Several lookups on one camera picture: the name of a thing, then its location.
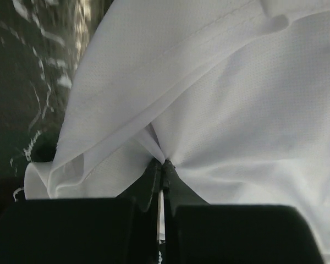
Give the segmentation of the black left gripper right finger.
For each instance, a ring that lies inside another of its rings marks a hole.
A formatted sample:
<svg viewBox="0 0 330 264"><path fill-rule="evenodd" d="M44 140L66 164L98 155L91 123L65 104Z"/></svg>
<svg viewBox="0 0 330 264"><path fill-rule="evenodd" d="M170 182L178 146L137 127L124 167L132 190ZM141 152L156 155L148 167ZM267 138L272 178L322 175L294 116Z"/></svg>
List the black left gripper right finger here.
<svg viewBox="0 0 330 264"><path fill-rule="evenodd" d="M179 228L175 213L180 206L208 205L179 177L170 160L162 165L162 190L164 194L164 226L167 263L180 263Z"/></svg>

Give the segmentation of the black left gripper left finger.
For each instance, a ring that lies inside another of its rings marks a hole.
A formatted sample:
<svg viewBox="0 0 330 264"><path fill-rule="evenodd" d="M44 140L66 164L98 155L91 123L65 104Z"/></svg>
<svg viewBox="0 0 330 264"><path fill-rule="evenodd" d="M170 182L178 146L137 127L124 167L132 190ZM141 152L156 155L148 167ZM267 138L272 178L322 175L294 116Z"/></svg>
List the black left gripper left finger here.
<svg viewBox="0 0 330 264"><path fill-rule="evenodd" d="M140 211L147 212L150 208L153 194L158 191L160 185L161 166L158 160L152 159L141 177L121 192L117 198L133 199Z"/></svg>

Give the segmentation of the white t shirt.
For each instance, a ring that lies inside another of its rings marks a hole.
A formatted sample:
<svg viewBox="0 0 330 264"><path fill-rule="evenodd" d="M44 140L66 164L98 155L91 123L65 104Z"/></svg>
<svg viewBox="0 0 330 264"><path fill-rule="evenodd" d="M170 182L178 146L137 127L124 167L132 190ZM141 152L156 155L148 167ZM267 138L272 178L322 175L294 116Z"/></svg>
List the white t shirt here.
<svg viewBox="0 0 330 264"><path fill-rule="evenodd" d="M114 1L25 197L115 197L153 158L211 204L296 207L330 263L330 1Z"/></svg>

